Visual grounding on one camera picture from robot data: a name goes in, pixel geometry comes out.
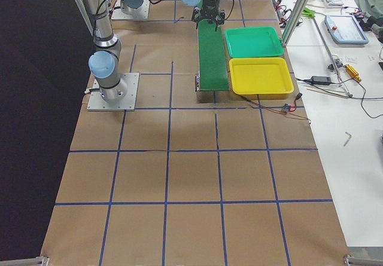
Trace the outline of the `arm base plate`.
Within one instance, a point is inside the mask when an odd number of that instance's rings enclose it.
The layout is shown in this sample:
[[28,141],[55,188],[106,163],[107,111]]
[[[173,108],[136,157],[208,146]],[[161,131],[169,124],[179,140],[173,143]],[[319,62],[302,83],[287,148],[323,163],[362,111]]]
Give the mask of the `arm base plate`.
[[134,111],[139,85],[139,73],[119,73],[120,82],[112,88],[101,88],[96,79],[87,104],[88,111]]
[[113,21],[144,21],[148,19],[149,0],[117,0],[111,13]]

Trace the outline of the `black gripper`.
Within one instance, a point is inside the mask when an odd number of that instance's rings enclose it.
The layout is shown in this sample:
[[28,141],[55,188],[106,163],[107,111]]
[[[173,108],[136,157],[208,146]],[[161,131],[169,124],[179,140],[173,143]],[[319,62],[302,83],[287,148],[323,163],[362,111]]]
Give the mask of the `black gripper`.
[[194,7],[191,20],[196,23],[196,29],[198,29],[198,24],[202,20],[215,23],[214,30],[217,31],[221,25],[224,25],[225,12],[224,10],[218,10],[217,8]]

